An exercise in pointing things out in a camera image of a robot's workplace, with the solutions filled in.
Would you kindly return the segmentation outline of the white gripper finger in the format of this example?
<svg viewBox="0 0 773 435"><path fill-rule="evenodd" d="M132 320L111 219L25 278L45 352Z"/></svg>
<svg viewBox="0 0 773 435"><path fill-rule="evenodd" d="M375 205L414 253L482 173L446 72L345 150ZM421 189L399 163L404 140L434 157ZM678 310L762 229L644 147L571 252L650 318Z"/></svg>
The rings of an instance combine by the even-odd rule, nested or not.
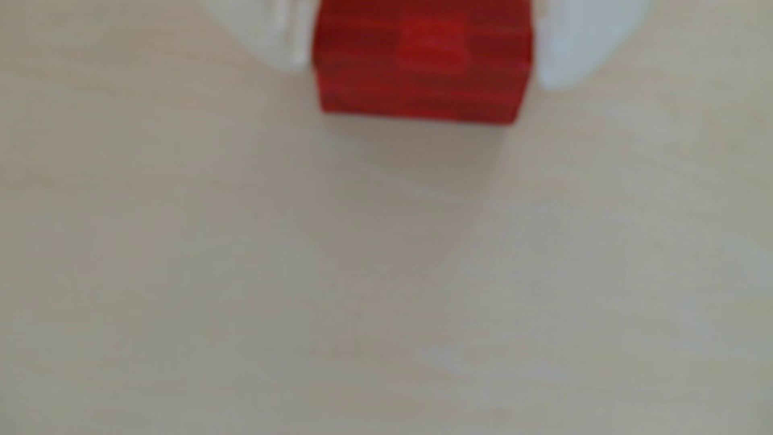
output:
<svg viewBox="0 0 773 435"><path fill-rule="evenodd" d="M565 90L603 66L640 29L652 1L536 1L535 74Z"/></svg>
<svg viewBox="0 0 773 435"><path fill-rule="evenodd" d="M311 66L314 1L206 1L206 9L263 64L287 73Z"/></svg>

